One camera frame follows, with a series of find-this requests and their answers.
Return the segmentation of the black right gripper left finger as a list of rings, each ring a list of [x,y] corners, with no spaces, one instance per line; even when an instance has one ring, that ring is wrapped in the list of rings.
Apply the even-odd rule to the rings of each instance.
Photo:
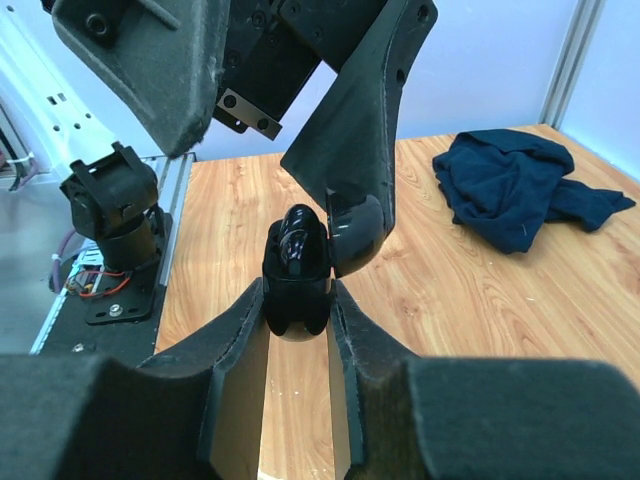
[[[101,354],[1,359],[5,479],[253,479],[263,287],[136,367]]]

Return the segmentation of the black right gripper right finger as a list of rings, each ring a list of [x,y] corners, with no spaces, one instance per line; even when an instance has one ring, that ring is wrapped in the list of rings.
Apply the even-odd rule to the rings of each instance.
[[[611,364],[422,357],[341,282],[327,340],[339,479],[639,475],[639,393]]]

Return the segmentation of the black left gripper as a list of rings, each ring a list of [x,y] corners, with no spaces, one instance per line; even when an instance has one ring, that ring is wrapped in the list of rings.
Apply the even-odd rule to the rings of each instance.
[[[64,0],[51,16],[169,157],[199,143],[212,116],[275,138],[318,65],[340,71],[281,165],[318,204],[328,191],[376,198],[380,238],[393,230],[400,100],[433,2]]]

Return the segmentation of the black round charging case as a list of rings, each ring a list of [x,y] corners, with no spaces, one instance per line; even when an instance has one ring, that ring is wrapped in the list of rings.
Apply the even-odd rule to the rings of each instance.
[[[322,260],[309,274],[288,275],[280,264],[278,236],[282,219],[268,231],[262,263],[263,311],[271,332],[288,341],[320,335],[330,316],[333,278],[349,275],[375,257],[386,239],[383,208],[367,194],[348,197],[329,190],[327,221],[321,225]]]

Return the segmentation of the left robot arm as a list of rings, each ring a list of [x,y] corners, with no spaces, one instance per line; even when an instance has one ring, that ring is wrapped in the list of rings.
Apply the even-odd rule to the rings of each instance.
[[[77,232],[120,258],[159,198],[133,145],[72,101],[37,28],[115,96],[164,157],[213,123],[276,138],[320,65],[335,79],[281,159],[326,212],[300,272],[349,275],[396,223],[395,143],[410,69],[438,17],[431,1],[5,1],[1,97],[30,129],[20,180],[61,180]]]

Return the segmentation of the black earbud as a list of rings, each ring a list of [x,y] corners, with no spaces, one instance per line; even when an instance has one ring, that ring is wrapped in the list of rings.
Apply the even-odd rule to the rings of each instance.
[[[284,216],[279,236],[280,264],[288,275],[309,274],[322,260],[321,225],[314,210],[304,204],[292,206]]]

